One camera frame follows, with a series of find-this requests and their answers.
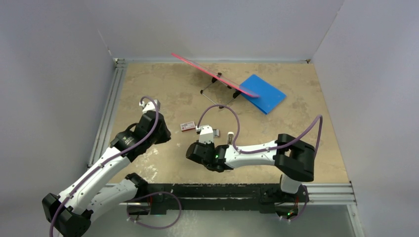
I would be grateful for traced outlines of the staple box tray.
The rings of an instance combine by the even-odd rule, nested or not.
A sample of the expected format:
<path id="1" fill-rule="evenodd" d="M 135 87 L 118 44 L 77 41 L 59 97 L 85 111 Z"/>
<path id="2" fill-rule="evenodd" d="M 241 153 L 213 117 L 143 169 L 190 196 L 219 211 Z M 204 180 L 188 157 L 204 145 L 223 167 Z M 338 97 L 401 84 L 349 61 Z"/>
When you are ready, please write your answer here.
<path id="1" fill-rule="evenodd" d="M 214 135 L 214 137 L 220 137 L 219 129 L 213 129 L 213 135 Z"/>

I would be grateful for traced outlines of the long white stapler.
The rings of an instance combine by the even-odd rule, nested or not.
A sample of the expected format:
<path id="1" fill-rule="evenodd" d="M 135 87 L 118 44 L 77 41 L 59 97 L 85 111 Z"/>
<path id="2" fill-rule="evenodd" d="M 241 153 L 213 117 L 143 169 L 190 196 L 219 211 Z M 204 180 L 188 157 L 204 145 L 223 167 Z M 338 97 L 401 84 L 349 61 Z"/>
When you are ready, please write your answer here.
<path id="1" fill-rule="evenodd" d="M 227 133 L 227 145 L 232 145 L 234 136 L 235 136 L 234 132 Z"/>

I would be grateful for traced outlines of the red white staple box sleeve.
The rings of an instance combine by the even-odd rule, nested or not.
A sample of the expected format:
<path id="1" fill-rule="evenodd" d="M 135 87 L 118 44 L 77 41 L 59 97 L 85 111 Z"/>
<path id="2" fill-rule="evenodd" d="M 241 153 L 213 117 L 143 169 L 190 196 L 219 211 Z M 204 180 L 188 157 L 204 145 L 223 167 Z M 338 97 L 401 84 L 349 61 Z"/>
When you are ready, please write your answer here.
<path id="1" fill-rule="evenodd" d="M 190 122 L 180 124 L 180 129 L 181 129 L 182 132 L 185 132 L 185 131 L 189 131 L 189 130 L 195 130 L 196 126 L 195 126 L 195 123 L 193 121 L 190 121 Z"/>

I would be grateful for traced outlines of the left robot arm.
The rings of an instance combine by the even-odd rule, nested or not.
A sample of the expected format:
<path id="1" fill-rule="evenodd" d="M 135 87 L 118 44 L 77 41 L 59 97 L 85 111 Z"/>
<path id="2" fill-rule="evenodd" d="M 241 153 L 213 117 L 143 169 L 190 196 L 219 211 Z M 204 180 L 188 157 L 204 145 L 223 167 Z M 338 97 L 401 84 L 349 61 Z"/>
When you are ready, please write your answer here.
<path id="1" fill-rule="evenodd" d="M 102 157 L 74 184 L 58 195 L 49 193 L 43 198 L 49 235 L 57 230 L 65 237 L 81 237 L 92 222 L 118 203 L 145 200 L 147 188 L 138 175 L 130 174 L 105 192 L 101 189 L 152 145 L 169 140 L 164 116 L 154 110 L 144 112 L 138 123 L 116 135 Z"/>

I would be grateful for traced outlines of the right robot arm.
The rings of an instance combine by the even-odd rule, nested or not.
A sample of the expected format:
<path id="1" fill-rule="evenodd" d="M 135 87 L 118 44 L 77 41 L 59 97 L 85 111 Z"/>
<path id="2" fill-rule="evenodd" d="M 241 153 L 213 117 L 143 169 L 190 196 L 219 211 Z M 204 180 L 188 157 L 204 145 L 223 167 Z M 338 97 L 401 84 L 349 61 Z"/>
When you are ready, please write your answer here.
<path id="1" fill-rule="evenodd" d="M 186 152 L 186 158 L 202 164 L 206 169 L 224 172 L 243 166 L 269 165 L 283 174 L 277 194 L 289 201 L 304 182 L 314 180 L 316 148 L 288 134 L 279 134 L 268 143 L 234 148 L 233 145 L 215 146 L 213 142 L 196 141 Z"/>

